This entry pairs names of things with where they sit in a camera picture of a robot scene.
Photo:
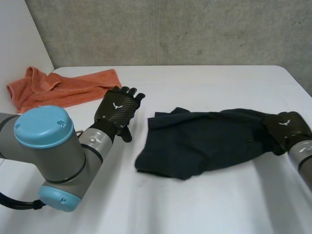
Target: white wall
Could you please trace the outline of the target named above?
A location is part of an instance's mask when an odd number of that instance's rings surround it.
[[[16,113],[6,85],[23,78],[28,66],[53,65],[24,0],[0,0],[0,112]]]

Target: black cable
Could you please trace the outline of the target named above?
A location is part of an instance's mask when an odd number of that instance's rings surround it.
[[[45,206],[45,204],[40,200],[35,200],[33,202],[17,201],[2,193],[0,193],[0,204],[14,210],[38,210]]]

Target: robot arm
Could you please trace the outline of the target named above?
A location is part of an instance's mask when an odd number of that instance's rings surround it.
[[[79,138],[66,111],[56,106],[35,108],[20,117],[0,114],[0,157],[36,165],[45,178],[40,200],[71,212],[87,192],[115,136],[132,140],[127,125],[145,97],[134,97],[136,91],[128,87],[108,91],[95,123]]]

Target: dark cloth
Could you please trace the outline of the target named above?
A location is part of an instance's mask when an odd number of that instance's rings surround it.
[[[186,180],[266,152],[281,155],[284,151],[262,124],[267,116],[245,109],[191,113],[176,108],[155,113],[148,119],[146,145],[135,167],[139,172]]]

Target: gray concrete wall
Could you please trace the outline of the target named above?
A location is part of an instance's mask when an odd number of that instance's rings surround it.
[[[280,65],[312,94],[312,0],[26,0],[56,68]]]

